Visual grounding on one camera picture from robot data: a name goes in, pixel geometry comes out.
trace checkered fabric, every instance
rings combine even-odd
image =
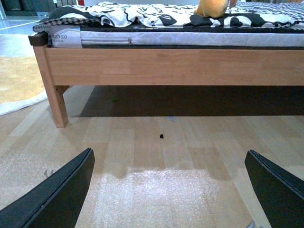
[[[304,22],[304,4],[302,3],[238,2],[237,8],[257,13],[284,14],[292,17],[297,22]]]

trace bed leg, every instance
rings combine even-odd
[[[53,83],[51,71],[47,61],[48,59],[45,52],[46,48],[48,48],[48,45],[33,48],[43,84],[46,89],[47,98],[51,106],[55,125],[57,128],[63,128],[68,123],[66,105],[63,99],[63,93],[68,86],[54,85]]]

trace bed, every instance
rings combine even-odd
[[[41,20],[29,40],[56,126],[73,85],[304,86],[304,4],[238,2],[219,19],[195,7],[101,2]]]

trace wooden floor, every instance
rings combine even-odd
[[[304,180],[304,116],[79,117],[92,90],[67,90],[64,129],[48,101],[0,116],[0,209],[87,147],[96,161],[77,228],[269,228],[249,149]]]

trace mattress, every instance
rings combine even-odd
[[[238,2],[218,19],[196,6],[101,2],[57,8],[34,26],[56,48],[304,47],[304,4]]]
[[[107,45],[188,47],[296,47],[304,48],[304,31],[290,29],[155,29],[132,25],[125,28],[51,26],[51,45],[56,48],[104,48]]]

